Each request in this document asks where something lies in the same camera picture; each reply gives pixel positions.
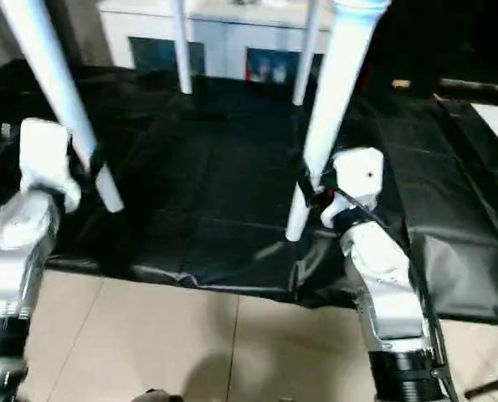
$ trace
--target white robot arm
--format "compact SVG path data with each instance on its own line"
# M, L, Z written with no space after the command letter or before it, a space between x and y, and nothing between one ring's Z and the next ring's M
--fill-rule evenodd
M0 401L15 400L27 373L23 350L44 263L61 215L80 202L69 174L69 133L39 119L24 120L19 131L20 190L0 207Z
M340 228L377 401L456 402L447 362L437 358L442 334L431 329L438 320L424 314L408 257L370 212L382 190L382 153L374 148L341 151L333 167L339 191L321 221Z

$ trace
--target beige floor tile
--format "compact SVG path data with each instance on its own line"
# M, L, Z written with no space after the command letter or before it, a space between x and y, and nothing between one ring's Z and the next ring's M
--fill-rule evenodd
M498 379L498 327L444 321L442 328L459 392ZM498 391L476 400L498 402Z
M241 297L230 402L372 400L357 315Z
M105 280L51 402L224 401L238 297Z
M20 389L22 396L33 402L48 400L102 281L93 276L44 273L26 348L29 375Z

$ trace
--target white cabinet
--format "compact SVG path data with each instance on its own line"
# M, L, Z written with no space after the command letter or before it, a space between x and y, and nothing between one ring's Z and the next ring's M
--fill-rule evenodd
M267 59L270 69L283 65L289 78L293 79L302 50L304 30L299 28L265 27L258 25L228 25L228 41L226 49L226 74L228 78L248 79L250 68L258 69L250 56L259 57L259 61ZM319 32L315 54L324 54L329 40L328 31ZM257 50L274 50L277 54L258 52ZM287 57L286 53L295 53L297 57Z
M157 68L164 68L167 63L176 68L171 1L99 2L105 37L115 65L139 68L143 63L158 63L161 65ZM273 0L274 3L262 0L260 6L234 6L228 0L178 1L185 1L193 72L242 80L250 79L252 69L256 80L268 70L275 78L291 79L298 60L295 53L302 48L308 0ZM331 0L322 11L316 54L325 53L329 40ZM161 43L138 39L156 39ZM277 54L266 54L265 50L274 50ZM320 59L315 57L314 64Z
M174 22L170 17L156 15L102 13L102 24L113 63L135 69L136 60L131 46L133 38L174 40ZM223 43L226 25L209 21L186 20L187 40L203 45L205 74L226 75Z

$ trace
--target white pipe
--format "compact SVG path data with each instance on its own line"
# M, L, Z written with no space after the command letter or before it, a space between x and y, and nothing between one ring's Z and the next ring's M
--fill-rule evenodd
M302 53L297 67L295 77L295 88L293 89L293 104L302 105L305 99L306 86L310 77L314 48L316 46L317 34L319 33L319 14L322 0L310 0L308 16L306 17L306 32L302 45Z
M191 87L191 70L189 69L189 49L187 46L183 2L184 0L172 0L174 44L176 47L176 63L180 88L184 94L192 94L193 89Z
M3 14L60 124L72 134L75 153L87 171L96 140L75 88L43 0L0 0ZM96 187L111 212L124 208L107 165Z
M316 188L329 159L378 19L388 0L335 0L336 15L323 59L303 157ZM310 209L295 187L285 237L297 241Z

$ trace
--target black mat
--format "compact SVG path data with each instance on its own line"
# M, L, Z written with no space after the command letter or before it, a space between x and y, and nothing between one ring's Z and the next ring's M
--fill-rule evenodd
M122 69L74 72L126 203L108 214L85 185L49 267L294 302L351 306L336 239L316 214L284 228L310 107L290 88ZM53 118L24 63L0 70L0 124ZM387 154L378 213L425 273L442 317L498 323L498 139L466 104L353 98L337 146ZM18 186L0 141L0 203Z

